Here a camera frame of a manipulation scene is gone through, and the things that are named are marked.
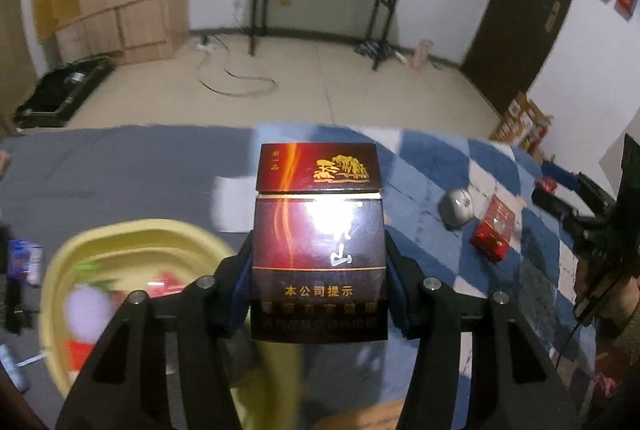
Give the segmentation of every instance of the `red cigarette box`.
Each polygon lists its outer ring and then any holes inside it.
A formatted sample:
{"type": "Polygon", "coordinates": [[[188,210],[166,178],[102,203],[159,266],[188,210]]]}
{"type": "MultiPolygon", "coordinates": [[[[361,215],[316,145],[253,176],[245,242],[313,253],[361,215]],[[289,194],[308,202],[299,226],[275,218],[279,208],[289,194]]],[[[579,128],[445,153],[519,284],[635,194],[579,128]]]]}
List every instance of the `red cigarette box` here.
{"type": "Polygon", "coordinates": [[[385,340],[386,251],[373,143],[262,146],[252,338],[385,340]]]}
{"type": "Polygon", "coordinates": [[[478,222],[470,242],[491,262],[500,262],[509,251],[515,223],[515,214],[498,197],[493,196],[486,215],[478,222]]]}

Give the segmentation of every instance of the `beige floor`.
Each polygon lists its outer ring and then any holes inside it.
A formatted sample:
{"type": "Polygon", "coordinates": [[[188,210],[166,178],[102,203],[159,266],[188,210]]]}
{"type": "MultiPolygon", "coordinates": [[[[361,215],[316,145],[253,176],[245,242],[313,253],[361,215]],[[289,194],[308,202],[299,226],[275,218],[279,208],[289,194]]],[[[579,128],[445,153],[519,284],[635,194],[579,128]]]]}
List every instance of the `beige floor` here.
{"type": "Polygon", "coordinates": [[[247,38],[222,36],[230,47],[210,60],[194,40],[171,60],[119,67],[90,96],[69,128],[123,124],[251,126],[256,123],[324,123],[395,126],[425,132],[486,137],[497,117],[482,96],[455,69],[428,65],[415,73],[396,60],[378,72],[349,46],[292,39],[260,40],[255,58],[247,38]],[[276,91],[250,98],[226,92],[268,87],[268,82],[236,80],[224,73],[260,75],[278,83],[276,91]]]}

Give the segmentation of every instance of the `door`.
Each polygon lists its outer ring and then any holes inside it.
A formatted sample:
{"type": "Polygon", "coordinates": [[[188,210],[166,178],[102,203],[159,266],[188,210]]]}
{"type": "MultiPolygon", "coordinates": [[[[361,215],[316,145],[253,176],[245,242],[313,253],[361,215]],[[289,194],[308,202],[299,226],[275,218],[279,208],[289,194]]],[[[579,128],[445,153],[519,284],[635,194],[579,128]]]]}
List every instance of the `door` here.
{"type": "Polygon", "coordinates": [[[571,0],[490,0],[462,72],[503,113],[526,92],[556,41],[571,0]]]}

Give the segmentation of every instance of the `door handle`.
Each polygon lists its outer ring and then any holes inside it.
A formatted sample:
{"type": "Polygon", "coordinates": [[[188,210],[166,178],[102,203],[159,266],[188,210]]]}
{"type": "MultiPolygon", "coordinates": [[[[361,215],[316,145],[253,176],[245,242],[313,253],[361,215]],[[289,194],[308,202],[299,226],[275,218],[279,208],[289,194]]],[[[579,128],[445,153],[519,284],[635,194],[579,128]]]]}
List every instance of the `door handle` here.
{"type": "Polygon", "coordinates": [[[558,13],[560,13],[560,2],[556,0],[551,6],[551,12],[549,12],[549,16],[546,19],[545,30],[547,33],[551,33],[551,30],[554,28],[556,24],[556,20],[558,19],[558,13]]]}

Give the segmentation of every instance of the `yellow plastic basin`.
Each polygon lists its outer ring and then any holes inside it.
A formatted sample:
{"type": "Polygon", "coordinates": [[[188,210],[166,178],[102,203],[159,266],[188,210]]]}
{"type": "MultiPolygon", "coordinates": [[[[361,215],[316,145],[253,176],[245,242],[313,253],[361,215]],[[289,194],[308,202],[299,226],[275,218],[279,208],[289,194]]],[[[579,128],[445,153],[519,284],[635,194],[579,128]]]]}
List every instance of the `yellow plastic basin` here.
{"type": "MultiPolygon", "coordinates": [[[[167,219],[123,222],[69,239],[47,268],[40,299],[40,345],[47,368],[63,396],[73,384],[64,305],[79,282],[79,264],[99,264],[94,280],[112,280],[112,289],[146,289],[162,271],[189,284],[212,274],[233,254],[222,240],[196,226],[167,219]]],[[[300,405],[302,359],[296,346],[260,343],[262,368],[232,389],[246,430],[294,428],[300,405]]]]}

